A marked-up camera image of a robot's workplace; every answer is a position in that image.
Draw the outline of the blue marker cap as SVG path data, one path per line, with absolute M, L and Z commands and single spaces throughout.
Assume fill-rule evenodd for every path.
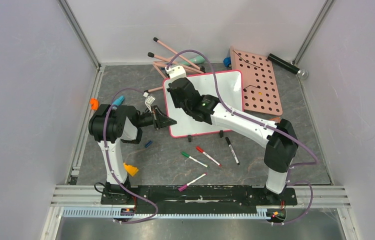
M 149 140 L 149 141 L 144 145 L 144 147 L 145 147 L 145 148 L 148 148 L 152 143 L 153 143 L 153 141 L 152 141 L 152 140 Z

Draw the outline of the pink framed whiteboard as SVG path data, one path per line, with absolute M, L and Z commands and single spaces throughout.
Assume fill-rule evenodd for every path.
M 215 75 L 218 92 L 224 103 L 229 107 L 242 111 L 241 72 L 238 70 L 218 71 Z M 196 118 L 190 114 L 186 114 L 181 108 L 174 106 L 171 95 L 167 91 L 171 80 L 167 78 L 162 83 L 167 116 L 177 121 L 177 124 L 169 127 L 170 135 L 173 138 L 182 138 L 229 131 L 229 128 L 215 125 L 211 122 L 214 107 L 219 102 L 213 74 L 194 74 L 188 75 L 187 78 L 201 95 L 200 102 L 192 111 L 196 114 Z

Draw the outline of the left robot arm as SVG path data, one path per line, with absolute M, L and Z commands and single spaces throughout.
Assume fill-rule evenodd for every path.
M 128 203 L 133 197 L 129 174 L 124 166 L 122 144 L 139 144 L 143 127 L 159 130 L 177 121 L 163 113 L 157 105 L 140 112 L 132 105 L 101 104 L 88 124 L 88 131 L 98 143 L 106 169 L 102 190 L 104 201 Z

